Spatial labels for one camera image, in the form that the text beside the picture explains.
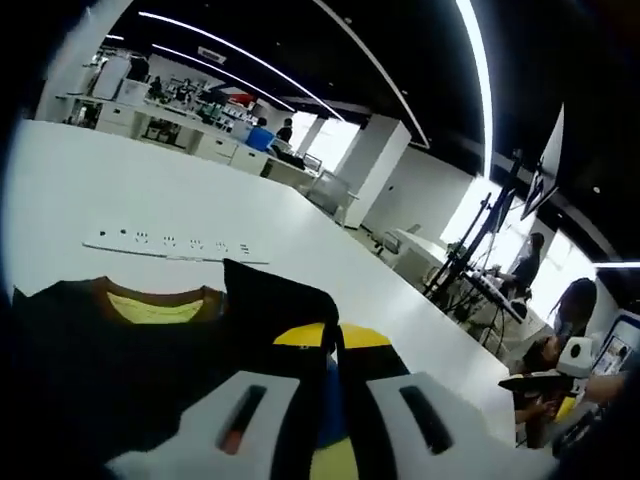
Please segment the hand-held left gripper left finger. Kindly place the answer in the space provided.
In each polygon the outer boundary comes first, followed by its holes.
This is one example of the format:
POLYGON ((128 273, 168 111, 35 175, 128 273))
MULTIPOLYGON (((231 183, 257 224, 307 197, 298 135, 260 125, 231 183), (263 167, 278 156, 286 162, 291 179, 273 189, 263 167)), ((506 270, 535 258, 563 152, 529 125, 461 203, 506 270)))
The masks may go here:
POLYGON ((187 408, 172 437, 107 469, 117 479, 309 478, 333 334, 323 323, 281 334, 254 370, 187 408))

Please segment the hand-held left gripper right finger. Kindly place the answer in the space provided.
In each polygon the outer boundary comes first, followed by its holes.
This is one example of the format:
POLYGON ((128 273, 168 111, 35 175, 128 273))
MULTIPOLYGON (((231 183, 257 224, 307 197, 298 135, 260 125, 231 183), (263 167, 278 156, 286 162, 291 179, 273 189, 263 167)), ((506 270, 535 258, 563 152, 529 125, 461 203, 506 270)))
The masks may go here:
POLYGON ((545 451, 496 438, 482 412, 424 372, 390 340, 342 324, 336 334, 344 416, 362 479, 548 479, 545 451))

